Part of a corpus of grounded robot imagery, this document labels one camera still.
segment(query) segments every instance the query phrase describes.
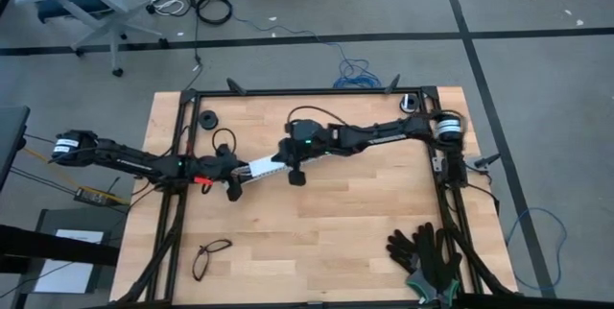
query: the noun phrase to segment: wooden tabletop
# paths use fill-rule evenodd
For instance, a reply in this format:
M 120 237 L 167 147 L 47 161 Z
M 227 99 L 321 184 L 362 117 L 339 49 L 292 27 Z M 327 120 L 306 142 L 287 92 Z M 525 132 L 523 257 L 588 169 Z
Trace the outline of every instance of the wooden tabletop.
M 467 117 L 465 154 L 478 155 L 462 89 L 440 87 L 438 91 L 442 108 Z M 178 92 L 155 95 L 145 151 L 161 154 L 171 145 L 178 98 Z M 401 95 L 206 98 L 201 110 L 217 113 L 218 128 L 236 133 L 236 154 L 251 161 L 276 153 L 293 107 L 322 107 L 350 124 L 369 126 L 404 117 L 400 100 Z M 298 111 L 293 117 L 313 118 L 323 125 L 334 122 L 312 110 Z M 198 129 L 196 156 L 214 154 L 212 134 Z M 218 137 L 218 144 L 232 142 L 225 132 Z M 411 234 L 427 222 L 440 225 L 429 162 L 424 144 L 408 140 L 371 147 L 350 158 L 330 156 L 305 165 L 307 184 L 302 187 L 289 185 L 285 173 L 248 183 L 237 202 L 227 199 L 220 184 L 207 195 L 193 185 L 173 303 L 417 299 L 404 284 L 406 271 L 389 259 L 385 245 L 395 228 Z M 489 189 L 486 179 L 475 173 L 469 173 L 469 182 Z M 142 186 L 139 182 L 135 188 Z M 476 252 L 504 285 L 515 290 L 492 199 L 473 188 L 462 189 L 462 195 Z M 151 193 L 130 212 L 111 299 L 129 289 L 152 255 L 161 197 Z M 199 246 L 219 238 L 232 240 L 234 246 L 213 254 L 207 275 L 202 282 L 195 281 L 191 270 Z M 161 267 L 160 284 L 166 268 L 167 263 Z M 466 275 L 463 278 L 469 284 Z M 160 296 L 163 288 L 158 286 Z

